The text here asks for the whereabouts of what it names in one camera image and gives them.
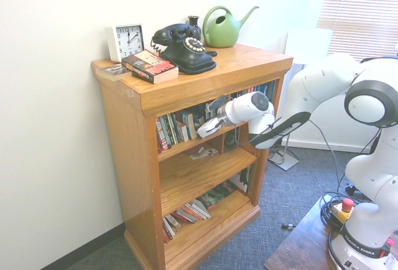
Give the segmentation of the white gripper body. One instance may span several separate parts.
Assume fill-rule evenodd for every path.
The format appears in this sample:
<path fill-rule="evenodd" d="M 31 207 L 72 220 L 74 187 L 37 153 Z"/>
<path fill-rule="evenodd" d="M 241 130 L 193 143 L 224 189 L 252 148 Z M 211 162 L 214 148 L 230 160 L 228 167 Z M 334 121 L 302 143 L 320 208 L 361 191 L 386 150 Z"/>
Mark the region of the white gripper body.
<path fill-rule="evenodd" d="M 198 128 L 197 134 L 201 138 L 205 138 L 217 132 L 223 123 L 224 121 L 218 117 L 211 118 Z"/>

